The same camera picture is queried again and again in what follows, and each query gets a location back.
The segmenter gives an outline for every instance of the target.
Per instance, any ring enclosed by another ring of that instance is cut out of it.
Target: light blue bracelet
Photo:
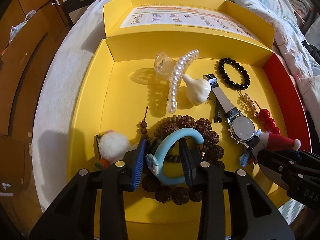
[[[197,144],[202,144],[204,142],[201,133],[193,128],[182,128],[176,130],[175,132],[168,135],[159,145],[155,152],[155,156],[152,154],[146,155],[146,160],[149,169],[153,172],[155,176],[165,185],[176,185],[185,182],[184,176],[176,178],[168,178],[163,174],[163,162],[167,152],[170,150],[171,146],[179,139],[191,136]]]

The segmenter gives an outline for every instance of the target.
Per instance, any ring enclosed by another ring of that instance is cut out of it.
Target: black bead bracelet
[[[233,65],[235,68],[237,68],[240,71],[240,73],[242,74],[242,76],[245,79],[244,84],[238,84],[238,83],[234,83],[233,81],[231,81],[231,79],[228,77],[228,74],[224,70],[225,63]],[[231,58],[225,57],[220,60],[219,73],[223,77],[224,81],[229,85],[229,87],[234,88],[235,90],[245,90],[250,85],[250,78],[249,78],[247,71],[240,65],[240,63],[237,63],[235,60],[232,60]]]

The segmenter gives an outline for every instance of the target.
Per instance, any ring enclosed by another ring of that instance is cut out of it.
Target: watch
[[[170,185],[177,185],[185,182],[184,176],[176,177],[176,178],[168,178],[163,173],[163,162],[167,152],[170,150],[171,146],[178,141],[179,139],[191,136],[197,144],[203,144],[204,139],[197,130],[193,128],[181,128],[179,130],[174,131],[173,133],[169,134],[158,146],[155,155],[147,154],[146,161],[148,168],[152,171],[152,173],[161,181],[163,184],[170,186]]]
[[[209,82],[211,91],[225,111],[231,137],[237,141],[237,144],[242,143],[245,147],[253,149],[260,141],[253,122],[230,102],[223,93],[214,74],[204,75],[203,77]]]

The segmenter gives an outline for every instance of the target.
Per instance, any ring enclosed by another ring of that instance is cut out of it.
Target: red box side
[[[298,92],[278,56],[274,53],[263,66],[280,105],[288,137],[301,141],[301,150],[311,151],[306,115]]]

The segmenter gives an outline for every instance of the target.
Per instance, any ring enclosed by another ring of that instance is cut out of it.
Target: plastic bag
[[[11,43],[13,38],[17,35],[17,33],[21,30],[21,28],[27,23],[27,21],[30,20],[30,18],[35,14],[36,14],[35,10],[32,10],[32,11],[28,12],[28,14],[26,15],[26,17],[25,17],[25,19],[24,19],[24,21],[22,23],[20,23],[17,26],[11,28],[9,44]]]

